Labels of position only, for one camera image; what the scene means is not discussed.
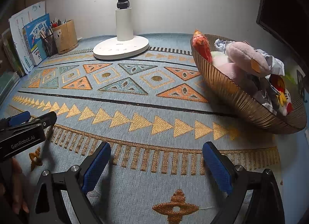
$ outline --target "blue book cover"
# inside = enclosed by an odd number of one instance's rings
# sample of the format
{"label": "blue book cover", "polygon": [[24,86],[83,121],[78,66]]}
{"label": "blue book cover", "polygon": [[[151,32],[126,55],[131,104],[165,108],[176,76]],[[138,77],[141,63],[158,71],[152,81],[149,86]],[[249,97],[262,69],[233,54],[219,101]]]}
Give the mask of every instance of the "blue book cover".
{"label": "blue book cover", "polygon": [[41,39],[40,32],[45,35],[49,25],[49,14],[45,14],[38,19],[29,22],[23,28],[23,34],[30,53],[30,58],[35,65],[38,65],[42,61],[37,47],[37,42]]}

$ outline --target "finger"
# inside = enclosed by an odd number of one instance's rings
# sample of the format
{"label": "finger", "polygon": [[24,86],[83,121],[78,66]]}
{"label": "finger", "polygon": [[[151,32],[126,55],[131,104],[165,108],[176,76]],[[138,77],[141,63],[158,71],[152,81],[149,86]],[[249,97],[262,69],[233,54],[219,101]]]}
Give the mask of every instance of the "finger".
{"label": "finger", "polygon": [[3,184],[0,183],[0,196],[3,196],[5,194],[5,187]]}
{"label": "finger", "polygon": [[12,170],[15,173],[22,173],[23,172],[23,170],[21,169],[17,159],[15,159],[15,158],[12,158]]}
{"label": "finger", "polygon": [[25,201],[23,201],[23,204],[22,204],[22,209],[26,212],[26,213],[29,213],[29,208],[27,206],[27,203]]}
{"label": "finger", "polygon": [[13,183],[13,204],[12,208],[15,214],[18,214],[23,202],[23,190],[20,181],[20,175],[17,173],[12,174],[12,183]]}

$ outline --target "white lamp base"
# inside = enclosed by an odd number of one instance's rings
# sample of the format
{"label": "white lamp base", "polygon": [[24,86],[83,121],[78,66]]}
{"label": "white lamp base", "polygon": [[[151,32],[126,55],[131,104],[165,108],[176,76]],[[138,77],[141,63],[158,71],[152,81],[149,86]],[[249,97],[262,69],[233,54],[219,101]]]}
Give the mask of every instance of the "white lamp base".
{"label": "white lamp base", "polygon": [[147,38],[134,36],[128,41],[118,41],[116,37],[97,44],[93,55],[102,60],[114,60],[138,55],[149,47]]}

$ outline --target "crumpled paper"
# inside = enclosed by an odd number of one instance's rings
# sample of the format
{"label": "crumpled paper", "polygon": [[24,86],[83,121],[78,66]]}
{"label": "crumpled paper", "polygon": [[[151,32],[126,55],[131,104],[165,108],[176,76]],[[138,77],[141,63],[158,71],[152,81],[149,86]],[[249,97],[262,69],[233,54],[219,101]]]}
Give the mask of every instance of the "crumpled paper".
{"label": "crumpled paper", "polygon": [[[234,41],[224,41],[224,40],[217,39],[214,42],[214,47],[216,48],[216,51],[220,51],[220,52],[225,53],[225,49],[226,49],[227,45],[230,44],[230,43],[234,43]],[[256,51],[261,53],[262,56],[265,57],[265,60],[268,63],[270,74],[282,75],[282,76],[285,75],[285,73],[284,73],[284,63],[281,60],[275,58],[274,56],[267,54],[265,51],[263,51],[261,49],[256,49]]]}
{"label": "crumpled paper", "polygon": [[216,48],[216,51],[225,53],[225,49],[229,43],[234,43],[234,41],[224,41],[224,40],[217,39],[214,42],[214,47]]}
{"label": "crumpled paper", "polygon": [[261,105],[263,105],[265,108],[267,108],[270,112],[277,115],[277,112],[272,107],[272,103],[270,98],[267,95],[266,91],[259,90],[254,95],[253,98],[258,101]]}
{"label": "crumpled paper", "polygon": [[270,67],[271,74],[284,76],[284,63],[281,60],[275,58],[274,56],[268,55],[265,51],[261,49],[257,49],[256,51],[261,53],[262,56],[265,57],[265,60]]}

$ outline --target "woven basket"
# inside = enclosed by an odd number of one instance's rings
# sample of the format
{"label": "woven basket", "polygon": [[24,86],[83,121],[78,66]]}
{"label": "woven basket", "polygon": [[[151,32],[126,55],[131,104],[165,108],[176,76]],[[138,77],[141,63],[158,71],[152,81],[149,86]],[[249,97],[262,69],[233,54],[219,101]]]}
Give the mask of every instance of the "woven basket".
{"label": "woven basket", "polygon": [[[206,34],[211,51],[215,51],[214,42],[220,40],[233,41],[226,37]],[[267,110],[252,96],[243,91],[229,77],[221,73],[212,64],[208,63],[192,46],[192,55],[199,72],[204,77],[206,84],[224,102],[234,108],[235,113],[244,120],[274,134],[292,134],[305,128],[307,115],[302,99],[298,94],[296,85],[284,79],[285,87],[291,95],[293,111],[286,117],[277,113],[277,116]]]}

